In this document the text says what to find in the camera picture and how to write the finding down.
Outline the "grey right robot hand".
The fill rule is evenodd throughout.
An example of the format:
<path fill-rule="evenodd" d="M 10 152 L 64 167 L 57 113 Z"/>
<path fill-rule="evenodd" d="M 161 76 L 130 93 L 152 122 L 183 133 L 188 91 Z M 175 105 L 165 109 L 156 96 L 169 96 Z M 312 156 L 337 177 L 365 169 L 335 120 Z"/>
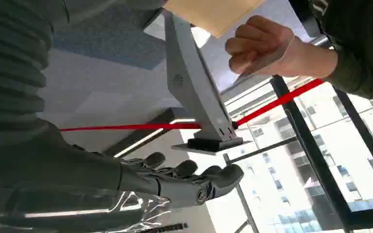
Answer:
<path fill-rule="evenodd" d="M 242 177 L 237 165 L 155 170 L 72 146 L 41 119 L 0 122 L 0 233 L 136 233 Z"/>

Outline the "person's hand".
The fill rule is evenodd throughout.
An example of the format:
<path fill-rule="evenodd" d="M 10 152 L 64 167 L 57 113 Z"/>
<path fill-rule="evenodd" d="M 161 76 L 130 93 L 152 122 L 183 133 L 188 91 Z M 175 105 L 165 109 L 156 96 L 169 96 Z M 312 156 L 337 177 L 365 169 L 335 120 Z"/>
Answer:
<path fill-rule="evenodd" d="M 335 70 L 338 62 L 334 50 L 303 42 L 292 29 L 262 16 L 250 17 L 225 43 L 225 50 L 231 55 L 229 67 L 236 74 L 245 73 L 263 56 L 280 48 L 285 48 L 284 54 L 261 69 L 261 74 L 322 79 Z"/>

